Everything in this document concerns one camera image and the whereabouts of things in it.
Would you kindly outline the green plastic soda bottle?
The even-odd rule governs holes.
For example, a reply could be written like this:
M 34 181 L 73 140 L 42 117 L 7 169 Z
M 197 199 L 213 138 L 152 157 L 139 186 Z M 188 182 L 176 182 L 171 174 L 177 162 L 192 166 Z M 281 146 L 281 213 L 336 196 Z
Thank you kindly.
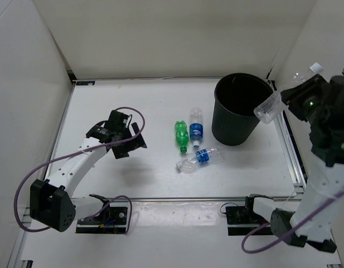
M 187 152 L 187 146 L 189 142 L 187 125 L 185 121 L 177 121 L 175 123 L 175 137 L 180 153 L 185 154 Z

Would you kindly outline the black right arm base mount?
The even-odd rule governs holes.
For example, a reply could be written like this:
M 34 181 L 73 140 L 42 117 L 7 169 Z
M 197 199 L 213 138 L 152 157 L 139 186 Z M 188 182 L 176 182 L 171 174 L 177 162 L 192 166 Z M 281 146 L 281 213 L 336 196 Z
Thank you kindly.
M 259 194 L 251 194 L 245 197 L 243 205 L 234 202 L 224 203 L 219 212 L 226 217 L 228 236 L 245 236 L 252 230 L 268 221 L 253 211 L 255 198 L 266 197 Z

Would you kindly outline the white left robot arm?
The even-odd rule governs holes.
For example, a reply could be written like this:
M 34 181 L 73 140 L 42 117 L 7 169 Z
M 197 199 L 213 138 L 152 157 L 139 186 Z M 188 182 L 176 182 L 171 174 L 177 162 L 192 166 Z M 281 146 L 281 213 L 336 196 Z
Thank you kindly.
M 101 195 L 74 198 L 73 194 L 85 175 L 112 151 L 116 159 L 147 145 L 143 126 L 121 108 L 111 111 L 109 118 L 93 125 L 77 152 L 64 156 L 65 163 L 47 179 L 35 180 L 30 187 L 30 217 L 59 232 L 66 231 L 73 221 L 92 218 L 105 223 L 110 217 L 111 201 Z

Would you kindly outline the clear unlabelled plastic bottle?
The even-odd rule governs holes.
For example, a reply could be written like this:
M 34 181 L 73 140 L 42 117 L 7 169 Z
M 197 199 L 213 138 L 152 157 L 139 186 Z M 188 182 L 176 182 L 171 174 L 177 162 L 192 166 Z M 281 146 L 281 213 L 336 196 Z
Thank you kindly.
M 254 109 L 254 114 L 261 122 L 270 123 L 286 109 L 286 105 L 282 102 L 281 91 L 299 86 L 321 72 L 323 72 L 323 67 L 319 63 L 314 63 L 304 72 L 296 72 L 290 81 L 280 87 L 280 90 L 274 91 L 270 97 L 258 105 Z

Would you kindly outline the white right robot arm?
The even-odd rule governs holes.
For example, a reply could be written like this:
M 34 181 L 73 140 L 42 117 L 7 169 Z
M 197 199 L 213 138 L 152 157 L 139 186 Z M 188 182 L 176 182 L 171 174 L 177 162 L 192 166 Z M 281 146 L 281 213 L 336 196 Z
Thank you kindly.
M 269 123 L 284 109 L 310 125 L 312 171 L 302 200 L 291 211 L 270 197 L 251 195 L 244 218 L 250 223 L 264 218 L 277 242 L 334 253 L 331 224 L 344 196 L 344 75 L 330 80 L 314 75 L 294 88 L 274 92 L 254 112 Z

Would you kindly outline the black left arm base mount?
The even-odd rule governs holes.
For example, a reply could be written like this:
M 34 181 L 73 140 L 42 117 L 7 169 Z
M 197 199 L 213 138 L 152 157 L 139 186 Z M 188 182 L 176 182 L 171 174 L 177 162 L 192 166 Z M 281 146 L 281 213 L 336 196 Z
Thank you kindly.
M 78 220 L 75 233 L 92 235 L 126 234 L 128 212 L 128 207 L 109 207 L 101 215 Z

